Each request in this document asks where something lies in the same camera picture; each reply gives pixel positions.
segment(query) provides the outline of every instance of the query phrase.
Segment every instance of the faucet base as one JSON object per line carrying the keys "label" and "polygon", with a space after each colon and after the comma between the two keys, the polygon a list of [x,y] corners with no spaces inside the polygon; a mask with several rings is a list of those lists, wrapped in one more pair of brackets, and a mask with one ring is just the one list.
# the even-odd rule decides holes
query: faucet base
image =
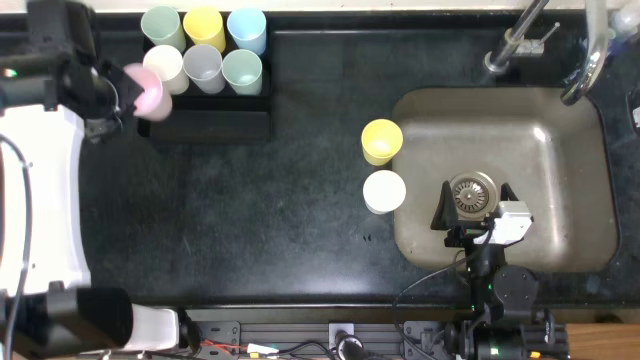
{"label": "faucet base", "polygon": [[491,62],[491,51],[489,51],[487,53],[487,55],[485,55],[484,57],[484,67],[487,68],[487,70],[489,70],[489,72],[491,72],[492,74],[495,75],[502,75],[504,73],[507,72],[507,69],[509,68],[509,61],[507,61],[506,63],[504,63],[504,65],[502,66],[497,66],[495,64],[493,64]]}

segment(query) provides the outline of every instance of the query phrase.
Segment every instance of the sink drain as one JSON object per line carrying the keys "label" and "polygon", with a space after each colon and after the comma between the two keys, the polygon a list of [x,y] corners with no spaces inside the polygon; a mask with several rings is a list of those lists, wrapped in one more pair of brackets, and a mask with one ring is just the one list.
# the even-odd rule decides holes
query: sink drain
{"label": "sink drain", "polygon": [[481,172],[470,172],[451,180],[458,214],[466,218],[482,218],[495,209],[498,190],[491,178]]}

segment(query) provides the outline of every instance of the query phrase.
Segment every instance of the sink basin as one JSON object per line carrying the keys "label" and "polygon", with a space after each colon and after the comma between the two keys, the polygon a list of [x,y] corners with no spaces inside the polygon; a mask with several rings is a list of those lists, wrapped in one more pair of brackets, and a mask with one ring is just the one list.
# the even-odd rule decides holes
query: sink basin
{"label": "sink basin", "polygon": [[[461,218],[494,210],[503,183],[531,210],[523,242],[507,261],[538,271],[598,271],[618,246],[598,111],[587,99],[567,107],[560,89],[422,89],[393,110],[404,145],[393,170],[407,198],[395,211],[395,239],[417,266],[435,269],[459,249],[430,229],[445,180]],[[496,195],[493,184],[498,189]]]}

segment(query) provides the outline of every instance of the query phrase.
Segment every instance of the blue cup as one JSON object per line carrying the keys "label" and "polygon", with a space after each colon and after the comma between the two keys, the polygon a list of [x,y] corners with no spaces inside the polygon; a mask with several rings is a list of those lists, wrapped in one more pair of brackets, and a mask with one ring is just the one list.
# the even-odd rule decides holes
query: blue cup
{"label": "blue cup", "polygon": [[262,55],[267,49],[267,19],[258,9],[234,10],[227,19],[227,29],[240,49]]}

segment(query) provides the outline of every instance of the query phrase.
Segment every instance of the cup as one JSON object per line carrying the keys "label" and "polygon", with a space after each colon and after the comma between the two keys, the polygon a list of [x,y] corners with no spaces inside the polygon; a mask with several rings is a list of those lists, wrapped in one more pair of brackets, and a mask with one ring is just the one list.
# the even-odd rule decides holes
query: cup
{"label": "cup", "polygon": [[222,74],[238,95],[258,95],[262,91],[262,61],[253,51],[230,52],[222,62]]}
{"label": "cup", "polygon": [[134,102],[136,110],[133,115],[150,121],[166,119],[171,113],[173,102],[158,75],[138,63],[129,64],[123,70],[144,89]]}
{"label": "cup", "polygon": [[373,120],[362,131],[362,151],[371,165],[384,165],[402,147],[402,130],[391,120]]}
{"label": "cup", "polygon": [[187,47],[180,15],[168,6],[156,6],[142,15],[142,32],[156,45],[170,45],[183,52]]}
{"label": "cup", "polygon": [[400,175],[389,170],[376,171],[369,175],[362,188],[367,209],[382,215],[394,211],[404,202],[407,187]]}
{"label": "cup", "polygon": [[207,94],[224,89],[222,55],[211,45],[195,45],[184,53],[184,72]]}
{"label": "cup", "polygon": [[227,19],[227,29],[240,49],[262,55],[267,49],[267,18],[258,9],[234,10]]}
{"label": "cup", "polygon": [[221,53],[227,45],[224,38],[222,15],[213,6],[201,6],[191,9],[184,16],[184,31],[198,44],[214,46]]}
{"label": "cup", "polygon": [[189,88],[189,78],[182,70],[182,54],[169,45],[158,45],[147,51],[142,65],[156,73],[169,94],[182,94]]}

